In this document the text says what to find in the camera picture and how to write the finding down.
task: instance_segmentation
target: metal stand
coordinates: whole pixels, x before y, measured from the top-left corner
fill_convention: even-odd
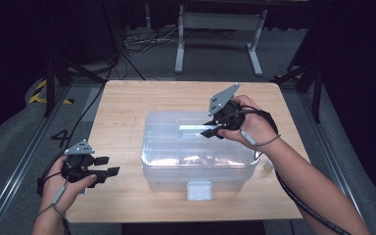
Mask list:
[[[91,78],[92,80],[98,83],[105,83],[106,79],[98,76],[97,74],[93,73],[90,70],[87,70],[83,66],[70,61],[67,58],[58,56],[55,58],[50,59],[47,64],[47,72],[46,72],[46,79],[47,79],[47,109],[45,112],[45,117],[50,116],[51,112],[55,107],[55,79],[59,80],[62,86],[70,86],[72,84],[71,74],[68,71],[68,67],[75,69],[76,71],[80,72],[81,74]]]
[[[295,89],[298,93],[307,93],[310,86],[314,83],[313,89],[313,100],[312,100],[312,114],[316,122],[320,123],[319,120],[319,106],[320,106],[320,95],[322,91],[322,71],[321,66],[318,64],[310,64],[301,66],[295,70],[282,75],[273,76],[271,82],[278,85],[281,83],[294,78],[295,76],[301,74],[302,77],[296,84]]]
[[[252,43],[247,44],[247,48],[255,75],[261,76],[262,71],[258,55],[256,54],[256,48],[258,46],[266,13],[266,10],[261,11],[260,15],[188,13],[185,12],[184,6],[180,6],[178,21],[179,39],[176,52],[175,72],[182,73],[184,61],[184,28],[215,28],[253,30],[255,32],[254,40]]]

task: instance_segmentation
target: metal frame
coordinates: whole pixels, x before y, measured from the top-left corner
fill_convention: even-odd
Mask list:
[[[185,28],[215,28],[253,30],[255,36],[251,43],[247,44],[250,60],[256,76],[262,76],[256,48],[258,47],[261,30],[264,25],[267,11],[262,10],[259,15],[236,15],[236,14],[208,14],[187,13],[184,6],[179,7],[178,19],[178,49],[176,51],[175,72],[182,73],[184,63],[184,29]]]

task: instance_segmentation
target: plastic container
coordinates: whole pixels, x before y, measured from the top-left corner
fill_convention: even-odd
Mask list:
[[[194,189],[198,187],[192,183],[200,183],[234,191],[252,177],[259,162],[254,151],[201,135],[203,124],[211,119],[206,112],[160,111],[146,116],[142,164],[152,190],[187,191],[189,183]]]

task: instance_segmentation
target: wooden tabletop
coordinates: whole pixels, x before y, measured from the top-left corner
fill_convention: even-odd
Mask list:
[[[274,171],[263,169],[240,191],[216,191],[211,201],[187,201],[186,192],[155,192],[143,176],[141,147],[144,122],[151,111],[204,111],[210,96],[234,82],[109,81],[90,134],[93,157],[110,157],[120,166],[118,176],[88,189],[69,209],[70,222],[218,221],[301,218],[280,187]],[[236,95],[246,94],[276,121],[279,133],[308,160],[279,87],[274,83],[241,83]]]

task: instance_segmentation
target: forearm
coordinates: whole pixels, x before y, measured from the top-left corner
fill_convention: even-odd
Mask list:
[[[64,226],[62,217],[50,208],[43,212],[35,219],[32,234],[56,235],[64,234]]]
[[[307,206],[351,234],[369,234],[348,198],[286,142],[278,139],[262,150],[271,159],[286,185]],[[330,232],[305,212],[303,216],[315,233]]]

